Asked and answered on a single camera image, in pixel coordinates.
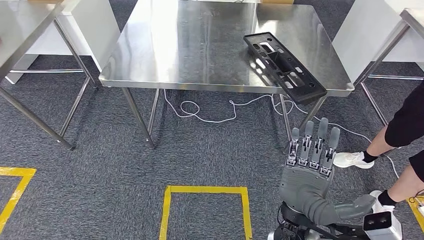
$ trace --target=robotic hand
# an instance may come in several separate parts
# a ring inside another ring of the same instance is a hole
[[[293,128],[291,133],[293,140],[290,143],[289,155],[279,186],[281,199],[290,208],[304,213],[318,225],[329,225],[364,216],[376,200],[368,194],[340,205],[333,205],[326,200],[334,176],[333,160],[340,137],[340,129],[333,127],[326,144],[328,123],[327,118],[321,119],[314,145],[312,145],[314,129],[312,121],[306,124],[301,145],[299,145],[299,129]]]
[[[319,239],[319,237],[315,238],[316,236],[308,237],[308,234],[311,235],[312,232],[329,239],[361,239],[357,237],[362,227],[335,223],[366,215],[376,199],[365,194],[353,202],[338,205],[327,201],[326,195],[334,177],[333,160],[340,137],[340,129],[334,127],[327,144],[328,122],[327,118],[321,119],[314,144],[312,121],[307,123],[305,136],[301,142],[299,129],[293,128],[288,158],[279,185],[282,205],[278,215],[280,216],[281,213],[284,222],[279,221],[280,226],[270,233],[269,240]],[[331,232],[326,232],[317,225],[328,226],[332,228]],[[339,238],[335,230],[349,237]]]

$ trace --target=person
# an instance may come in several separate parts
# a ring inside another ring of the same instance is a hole
[[[365,151],[337,153],[333,163],[339,168],[356,166],[369,169],[374,166],[379,155],[409,145],[422,136],[424,136],[424,82],[405,99],[393,120],[380,130]],[[391,188],[370,193],[377,198],[372,207],[374,213],[393,211],[397,203],[424,191],[424,150],[410,157],[409,163]]]

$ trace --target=stainless steel table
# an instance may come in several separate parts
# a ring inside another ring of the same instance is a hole
[[[34,123],[50,134],[57,142],[63,144],[66,149],[71,150],[73,146],[63,137],[80,103],[81,97],[89,83],[93,81],[81,58],[75,51],[70,39],[65,34],[63,28],[56,20],[57,15],[62,11],[63,6],[58,4],[46,4],[30,1],[0,1],[0,81],[8,73],[75,73],[84,72],[85,81],[79,91],[76,100],[65,119],[60,133],[56,133],[37,115],[20,103],[10,93],[0,86],[0,96],[4,97],[13,106],[29,117]],[[18,60],[27,52],[34,42],[43,34],[50,24],[56,26],[57,31],[63,38],[69,50],[74,55],[81,69],[47,69],[47,70],[20,70],[13,69]]]
[[[376,70],[379,64],[382,63],[384,58],[392,51],[392,49],[399,43],[399,41],[404,37],[409,29],[413,29],[416,31],[423,39],[424,39],[424,8],[412,9],[405,8],[401,13],[400,17],[402,17],[403,21],[397,26],[395,32],[397,32],[392,39],[389,39],[386,43],[386,47],[381,55],[375,60],[375,62],[371,65],[371,67],[359,78],[355,81],[356,85],[361,85],[364,90],[366,96],[371,102],[372,106],[375,109],[378,117],[380,118],[383,125],[389,125],[386,120],[384,114],[380,110],[367,86],[365,85],[365,80],[370,77],[371,73]],[[423,80],[423,78],[416,77],[398,77],[398,76],[384,76],[384,75],[374,75],[373,78],[381,78],[381,79],[406,79],[406,80]]]
[[[326,97],[347,97],[354,90],[309,5],[139,0],[99,79],[104,86],[123,88],[153,145],[150,133],[160,89],[280,94],[283,100],[283,89],[251,67],[255,61],[243,36],[261,32],[274,34],[328,91],[301,127]],[[148,128],[129,88],[157,89]],[[287,114],[284,118],[291,139]]]

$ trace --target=white cable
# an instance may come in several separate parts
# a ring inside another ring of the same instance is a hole
[[[234,112],[234,116],[233,116],[233,117],[231,117],[231,118],[228,118],[228,119],[221,120],[221,121],[205,120],[205,119],[203,119],[203,118],[199,117],[197,114],[200,112],[200,107],[199,107],[199,105],[197,105],[197,103],[195,103],[195,102],[193,102],[193,101],[183,101],[183,102],[181,102],[181,104],[179,105],[179,108],[181,109],[181,111],[182,111],[183,113],[185,113],[185,114],[187,114],[187,115],[180,115],[180,114],[177,112],[177,110],[174,108],[174,106],[170,103],[170,101],[168,100],[168,98],[167,98],[167,91],[166,91],[165,89],[163,90],[163,94],[164,94],[164,96],[165,96],[165,101],[169,104],[169,106],[172,108],[172,110],[175,112],[175,114],[176,114],[178,117],[180,117],[180,118],[188,118],[188,117],[193,117],[193,116],[194,116],[194,117],[198,118],[200,121],[203,121],[203,122],[206,122],[206,123],[216,123],[216,124],[219,124],[219,123],[227,122],[227,121],[230,121],[230,120],[234,120],[234,119],[236,119],[236,117],[237,117],[237,113],[236,113],[236,106],[246,106],[246,105],[249,105],[249,104],[251,104],[251,103],[253,103],[253,102],[255,102],[255,101],[257,101],[257,100],[259,100],[259,99],[261,99],[261,98],[263,98],[263,97],[270,97],[270,98],[271,98],[271,102],[272,102],[272,106],[273,106],[273,108],[274,108],[274,111],[275,111],[276,113],[278,113],[279,115],[281,115],[281,116],[283,115],[282,113],[280,113],[280,112],[279,112],[279,111],[277,111],[277,109],[276,109],[276,107],[277,107],[279,104],[281,104],[281,102],[279,102],[279,103],[275,104],[275,102],[274,102],[274,94],[271,94],[271,95],[269,95],[269,94],[265,94],[265,95],[262,95],[262,96],[260,96],[260,97],[255,98],[255,99],[253,99],[253,100],[251,100],[251,101],[249,101],[249,102],[247,102],[247,103],[234,103],[232,100],[230,100],[230,101],[229,101],[229,103],[232,105],[232,109],[233,109],[233,112]],[[304,110],[300,109],[300,108],[298,107],[298,105],[297,105],[295,102],[290,101],[290,100],[284,100],[284,103],[286,103],[286,102],[291,103],[291,108],[290,108],[290,110],[287,112],[287,114],[289,114],[289,113],[293,110],[293,107],[296,107],[299,111],[301,111],[301,112],[302,112],[302,113],[304,113],[304,114],[308,114],[308,112],[306,112],[306,111],[304,111]],[[190,104],[194,104],[194,105],[197,107],[197,111],[196,111],[195,113],[187,112],[186,110],[184,110],[184,109],[183,109],[183,104],[188,104],[188,103],[190,103]],[[318,117],[316,117],[316,116],[313,116],[313,117],[314,117],[316,120],[321,121],[321,119],[319,119]],[[363,137],[363,138],[365,138],[368,142],[370,142],[370,143],[371,143],[371,140],[370,140],[368,137],[366,137],[365,135],[362,135],[362,134],[359,134],[359,133],[357,133],[357,132],[354,132],[354,131],[348,130],[348,129],[346,129],[345,127],[343,127],[343,126],[341,126],[341,125],[339,125],[339,124],[337,124],[337,123],[329,122],[328,124],[329,124],[329,125],[337,126],[337,127],[341,128],[341,129],[345,130],[345,131],[346,131],[346,132],[348,132],[348,133],[351,133],[351,134],[354,134],[354,135],[357,135],[357,136]],[[391,162],[391,166],[392,166],[393,171],[394,171],[394,174],[395,174],[395,175],[396,175],[396,177],[399,179],[399,175],[398,175],[398,172],[396,171],[395,164],[394,164],[393,160],[392,160],[389,156],[387,156],[386,154],[383,154],[383,155],[384,155],[386,158],[388,158],[388,159],[390,160],[390,162]]]
[[[197,105],[197,103],[195,103],[195,102],[193,102],[193,101],[183,101],[183,102],[181,102],[181,104],[179,105],[179,108],[181,109],[181,111],[182,111],[183,113],[185,113],[185,114],[187,114],[187,115],[180,115],[180,114],[177,112],[177,110],[174,108],[174,106],[170,103],[170,101],[168,100],[168,97],[167,97],[167,91],[166,91],[165,89],[163,90],[163,94],[164,94],[164,96],[165,96],[165,101],[169,104],[169,106],[172,108],[172,110],[175,112],[175,114],[176,114],[178,117],[180,117],[180,118],[188,118],[188,117],[193,117],[193,116],[194,116],[194,117],[198,118],[200,121],[203,121],[203,122],[206,122],[206,123],[215,123],[215,124],[219,124],[219,123],[227,122],[227,121],[230,121],[230,120],[234,120],[234,119],[236,119],[236,117],[237,117],[237,113],[236,113],[236,106],[245,106],[245,105],[249,105],[249,104],[253,103],[254,101],[259,100],[259,99],[261,99],[261,98],[263,98],[263,97],[270,97],[270,98],[271,98],[272,105],[273,105],[273,107],[274,107],[274,110],[275,110],[275,111],[276,111],[279,115],[281,115],[281,116],[283,115],[282,113],[280,113],[280,112],[279,112],[279,111],[277,111],[277,109],[276,109],[276,106],[278,106],[281,102],[279,102],[279,103],[275,104],[275,102],[274,102],[274,94],[272,94],[272,95],[265,94],[265,95],[262,95],[262,96],[260,96],[260,97],[255,98],[255,99],[253,99],[253,100],[251,100],[251,101],[249,101],[249,102],[247,102],[247,103],[234,103],[232,100],[230,100],[230,101],[229,101],[229,103],[232,105],[232,109],[233,109],[233,112],[234,112],[234,116],[233,116],[233,117],[231,117],[231,118],[228,118],[228,119],[220,120],[220,121],[205,120],[205,119],[203,119],[203,118],[199,117],[197,114],[200,112],[200,107],[199,107],[199,105]],[[286,102],[291,103],[291,108],[290,108],[290,110],[287,112],[287,114],[289,114],[289,113],[292,111],[293,107],[294,107],[294,102],[289,101],[289,100],[285,100],[284,102],[285,102],[285,103],[286,103]],[[193,104],[193,105],[195,105],[195,106],[197,107],[197,111],[196,111],[195,113],[188,112],[188,111],[186,111],[186,110],[184,110],[184,109],[183,109],[183,104]]]

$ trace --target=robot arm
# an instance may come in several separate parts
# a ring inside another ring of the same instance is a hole
[[[306,125],[305,136],[299,144],[299,130],[292,130],[288,158],[282,171],[279,186],[280,198],[292,210],[305,214],[318,225],[339,223],[364,216],[375,202],[371,195],[363,195],[353,202],[333,205],[326,199],[334,177],[333,160],[339,143],[340,130],[331,130],[328,144],[328,119],[322,118],[316,141],[312,144],[314,123]]]

